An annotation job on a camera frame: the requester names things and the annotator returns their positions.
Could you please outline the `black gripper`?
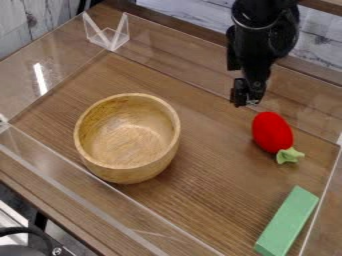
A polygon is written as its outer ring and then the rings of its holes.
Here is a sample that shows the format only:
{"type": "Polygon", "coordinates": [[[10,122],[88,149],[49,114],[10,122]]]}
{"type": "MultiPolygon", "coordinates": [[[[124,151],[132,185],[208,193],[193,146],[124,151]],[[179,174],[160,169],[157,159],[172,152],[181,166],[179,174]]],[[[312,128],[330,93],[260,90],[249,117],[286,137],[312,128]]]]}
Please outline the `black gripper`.
{"type": "Polygon", "coordinates": [[[257,105],[265,92],[273,62],[292,50],[299,37],[299,16],[280,14],[264,29],[252,30],[233,24],[225,32],[227,69],[240,70],[243,78],[233,80],[229,102],[236,108],[257,105]]]}

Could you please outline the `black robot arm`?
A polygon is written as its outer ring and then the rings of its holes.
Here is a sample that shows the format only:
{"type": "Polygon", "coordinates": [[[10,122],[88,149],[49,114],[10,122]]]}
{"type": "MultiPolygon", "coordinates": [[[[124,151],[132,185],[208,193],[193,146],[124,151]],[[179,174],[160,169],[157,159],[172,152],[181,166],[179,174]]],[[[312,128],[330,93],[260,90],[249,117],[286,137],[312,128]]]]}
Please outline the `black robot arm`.
{"type": "Polygon", "coordinates": [[[233,79],[229,102],[256,105],[265,93],[272,64],[294,49],[299,38],[298,0],[235,0],[225,31],[227,70],[233,79]]]}

